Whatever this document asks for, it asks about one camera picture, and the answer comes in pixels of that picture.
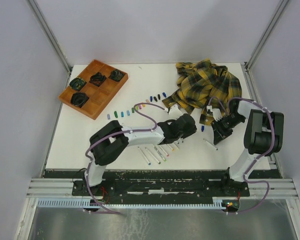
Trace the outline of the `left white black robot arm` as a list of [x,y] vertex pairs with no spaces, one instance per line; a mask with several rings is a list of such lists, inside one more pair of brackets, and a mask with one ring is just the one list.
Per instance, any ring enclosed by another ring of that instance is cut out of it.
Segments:
[[90,146],[85,155],[90,163],[85,171],[83,189],[89,195],[96,195],[101,189],[107,165],[113,163],[127,147],[172,144],[196,131],[195,120],[187,113],[177,119],[155,122],[153,127],[128,127],[118,120],[110,121],[89,139]]

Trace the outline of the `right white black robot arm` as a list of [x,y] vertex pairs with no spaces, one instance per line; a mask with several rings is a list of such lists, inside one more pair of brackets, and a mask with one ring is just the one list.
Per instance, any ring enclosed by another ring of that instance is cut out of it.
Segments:
[[228,167],[219,183],[221,193],[230,196],[237,191],[238,186],[248,181],[262,157],[281,150],[285,116],[241,97],[232,98],[227,106],[229,113],[211,122],[214,145],[230,137],[238,124],[247,122],[243,137],[244,150],[238,160]]

